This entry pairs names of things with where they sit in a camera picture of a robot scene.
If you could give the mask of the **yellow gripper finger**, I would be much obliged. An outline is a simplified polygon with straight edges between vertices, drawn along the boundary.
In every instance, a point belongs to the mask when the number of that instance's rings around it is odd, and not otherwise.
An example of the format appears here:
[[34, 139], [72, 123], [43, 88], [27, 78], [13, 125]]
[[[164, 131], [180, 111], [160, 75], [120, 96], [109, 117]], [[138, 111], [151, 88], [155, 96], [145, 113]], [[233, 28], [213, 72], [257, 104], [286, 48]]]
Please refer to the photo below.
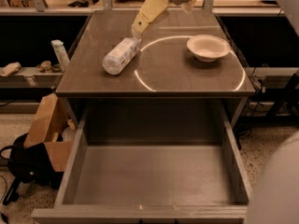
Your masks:
[[168, 6], [169, 0], [146, 0], [132, 24], [133, 37], [140, 39], [148, 27], [167, 10]]
[[185, 1], [181, 4], [181, 8], [183, 10], [184, 13], [186, 14], [191, 14], [192, 10], [194, 8], [196, 0], [189, 0], [189, 1]]

